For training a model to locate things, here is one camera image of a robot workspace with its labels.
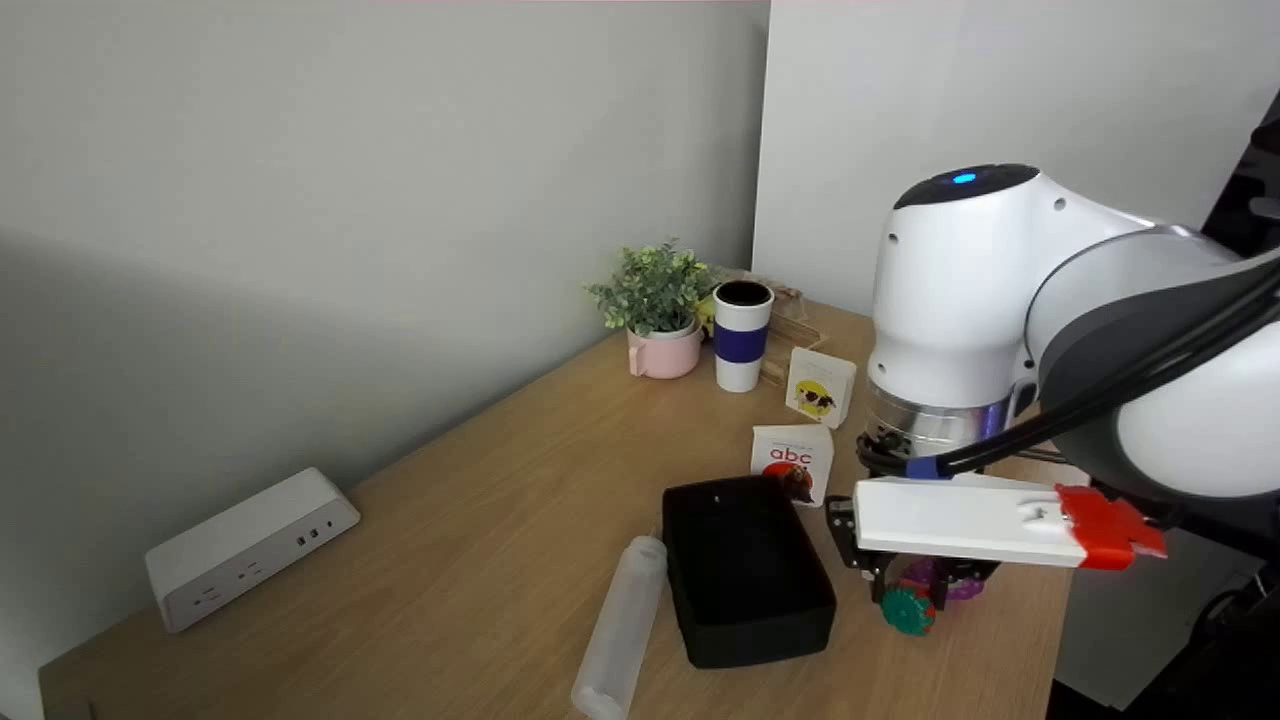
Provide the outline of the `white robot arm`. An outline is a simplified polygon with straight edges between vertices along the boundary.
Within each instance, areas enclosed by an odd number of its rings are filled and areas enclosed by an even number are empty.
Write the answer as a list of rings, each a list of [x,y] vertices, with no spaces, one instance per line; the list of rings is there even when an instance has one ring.
[[[919,636],[1002,564],[1124,568],[1186,526],[1269,558],[1280,253],[1090,201],[1034,165],[889,215],[846,558]]]

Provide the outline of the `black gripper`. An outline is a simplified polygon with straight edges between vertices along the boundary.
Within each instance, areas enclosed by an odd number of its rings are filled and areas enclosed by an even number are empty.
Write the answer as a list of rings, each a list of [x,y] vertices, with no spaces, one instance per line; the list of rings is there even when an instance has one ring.
[[[938,560],[938,558],[892,558],[892,552],[864,552],[855,543],[855,514],[847,497],[826,499],[826,521],[833,543],[847,568],[868,579],[874,604],[879,609],[879,591],[892,583],[919,590],[940,617],[949,604],[969,604],[983,591],[991,564],[989,560]]]

